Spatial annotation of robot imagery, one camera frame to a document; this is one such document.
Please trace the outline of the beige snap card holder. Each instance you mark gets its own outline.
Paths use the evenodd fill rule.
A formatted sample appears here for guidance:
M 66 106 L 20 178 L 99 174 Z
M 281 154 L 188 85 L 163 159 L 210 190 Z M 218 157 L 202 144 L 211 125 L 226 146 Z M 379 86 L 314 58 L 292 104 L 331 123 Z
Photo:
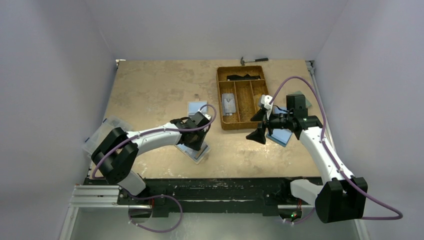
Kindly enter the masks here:
M 184 144 L 177 144 L 175 147 L 191 159 L 196 165 L 198 165 L 211 150 L 210 146 L 206 142 L 202 143 L 200 150 L 194 150 Z

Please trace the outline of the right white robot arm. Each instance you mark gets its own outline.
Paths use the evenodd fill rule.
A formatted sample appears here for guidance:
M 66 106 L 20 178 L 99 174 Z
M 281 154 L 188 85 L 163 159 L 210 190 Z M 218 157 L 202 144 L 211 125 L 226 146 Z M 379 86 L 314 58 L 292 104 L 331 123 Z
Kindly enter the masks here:
M 350 170 L 343 170 L 340 158 L 325 144 L 323 124 L 317 116 L 308 114 L 306 97 L 303 94 L 287 95 L 288 109 L 279 114 L 273 112 L 272 100 L 270 95 L 259 98 L 260 109 L 251 118 L 258 122 L 257 129 L 246 139 L 265 144 L 266 134 L 272 134 L 274 130 L 291 131 L 312 157 L 323 185 L 295 179 L 289 183 L 290 195 L 314 206 L 323 223 L 362 218 L 366 197 L 360 190 L 366 192 L 368 184 L 363 177 L 355 177 Z

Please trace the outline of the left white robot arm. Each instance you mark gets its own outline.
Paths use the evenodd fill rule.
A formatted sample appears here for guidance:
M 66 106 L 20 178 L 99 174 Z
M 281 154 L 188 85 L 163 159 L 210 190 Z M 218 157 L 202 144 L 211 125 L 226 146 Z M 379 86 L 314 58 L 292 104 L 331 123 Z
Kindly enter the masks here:
M 149 151 L 183 145 L 199 151 L 214 118 L 200 111 L 191 117 L 172 119 L 164 125 L 143 131 L 112 129 L 91 154 L 108 184 L 119 185 L 131 195 L 142 193 L 147 184 L 132 170 L 136 158 Z

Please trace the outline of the blue card holder front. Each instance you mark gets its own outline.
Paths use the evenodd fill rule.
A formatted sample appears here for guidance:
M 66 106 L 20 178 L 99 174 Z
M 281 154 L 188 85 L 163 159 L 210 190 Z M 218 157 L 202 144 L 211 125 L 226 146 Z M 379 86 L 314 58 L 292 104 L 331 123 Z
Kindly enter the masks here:
M 266 137 L 276 144 L 286 147 L 292 134 L 293 133 L 288 129 L 274 129 L 272 134 L 268 133 Z

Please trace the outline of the open beige card holder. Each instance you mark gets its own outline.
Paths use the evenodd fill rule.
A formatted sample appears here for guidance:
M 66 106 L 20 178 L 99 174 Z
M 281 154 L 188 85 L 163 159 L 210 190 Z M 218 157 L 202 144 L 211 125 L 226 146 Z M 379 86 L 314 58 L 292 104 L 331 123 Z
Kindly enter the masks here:
M 208 107 L 205 106 L 207 105 L 208 102 L 206 100 L 200 100 L 200 96 L 199 94 L 195 93 L 194 94 L 194 101 L 189 101 L 187 103 L 187 116 L 191 117 L 193 115 L 195 115 L 200 109 L 202 113 L 207 114 L 208 113 Z

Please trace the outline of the green card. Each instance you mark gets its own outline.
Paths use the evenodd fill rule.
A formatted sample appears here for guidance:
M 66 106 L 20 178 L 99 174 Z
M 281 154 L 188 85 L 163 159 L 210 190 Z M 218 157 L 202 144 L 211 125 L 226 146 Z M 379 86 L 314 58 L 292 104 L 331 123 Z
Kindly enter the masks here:
M 300 90 L 295 91 L 292 94 L 293 95 L 304 95 Z M 306 106 L 307 109 L 309 109 L 310 107 L 312 107 L 312 104 L 309 101 L 309 99 L 306 97 L 306 95 L 304 95 L 304 96 L 305 96 L 305 106 Z

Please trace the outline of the silver cards in tray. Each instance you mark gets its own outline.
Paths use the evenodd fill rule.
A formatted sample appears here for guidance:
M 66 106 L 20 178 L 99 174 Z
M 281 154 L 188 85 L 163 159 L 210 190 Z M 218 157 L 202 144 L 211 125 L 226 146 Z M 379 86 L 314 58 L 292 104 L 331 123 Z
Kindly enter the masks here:
M 237 112 L 235 96 L 233 93 L 223 93 L 221 95 L 221 106 L 223 116 L 232 116 Z

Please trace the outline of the woven wicker tray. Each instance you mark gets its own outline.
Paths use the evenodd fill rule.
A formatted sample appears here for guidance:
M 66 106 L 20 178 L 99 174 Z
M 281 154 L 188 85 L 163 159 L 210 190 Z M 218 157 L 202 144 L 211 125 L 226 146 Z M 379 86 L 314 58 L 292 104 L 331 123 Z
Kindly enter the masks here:
M 226 80 L 228 75 L 244 76 L 246 74 L 251 76 L 259 75 L 261 79 Z M 259 97 L 269 93 L 263 68 L 259 65 L 218 67 L 216 82 L 221 128 L 225 131 L 255 129 L 258 122 L 250 121 L 250 119 L 259 110 Z M 223 116 L 222 94 L 229 93 L 234 94 L 236 113 L 231 116 Z

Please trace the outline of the black object in tray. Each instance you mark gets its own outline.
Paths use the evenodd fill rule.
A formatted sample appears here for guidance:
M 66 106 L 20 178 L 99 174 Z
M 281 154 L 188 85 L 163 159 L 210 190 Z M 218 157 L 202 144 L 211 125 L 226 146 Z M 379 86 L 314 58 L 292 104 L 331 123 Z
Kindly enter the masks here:
M 245 74 L 245 75 L 233 74 L 233 75 L 226 76 L 227 81 L 251 81 L 251 80 L 260 80 L 260 79 L 261 79 L 260 75 L 250 75 L 250 74 Z

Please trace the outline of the clear plastic screw box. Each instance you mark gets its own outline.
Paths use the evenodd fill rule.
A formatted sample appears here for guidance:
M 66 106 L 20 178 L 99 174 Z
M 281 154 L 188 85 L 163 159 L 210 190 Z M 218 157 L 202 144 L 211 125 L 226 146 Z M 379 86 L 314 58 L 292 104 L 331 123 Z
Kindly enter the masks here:
M 90 157 L 105 137 L 115 128 L 122 128 L 125 132 L 133 131 L 134 129 L 128 122 L 111 115 L 105 118 L 99 128 L 85 140 L 82 149 Z

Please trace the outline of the black front rail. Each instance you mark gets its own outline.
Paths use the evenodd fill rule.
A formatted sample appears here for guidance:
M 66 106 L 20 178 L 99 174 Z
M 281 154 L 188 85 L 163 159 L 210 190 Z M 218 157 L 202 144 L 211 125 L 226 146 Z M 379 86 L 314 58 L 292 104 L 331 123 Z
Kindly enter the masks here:
M 310 204 L 291 196 L 290 177 L 254 178 L 150 178 L 147 188 L 131 197 L 113 185 L 117 198 L 113 206 L 152 211 L 155 218 L 170 213 L 261 214 L 290 217 Z

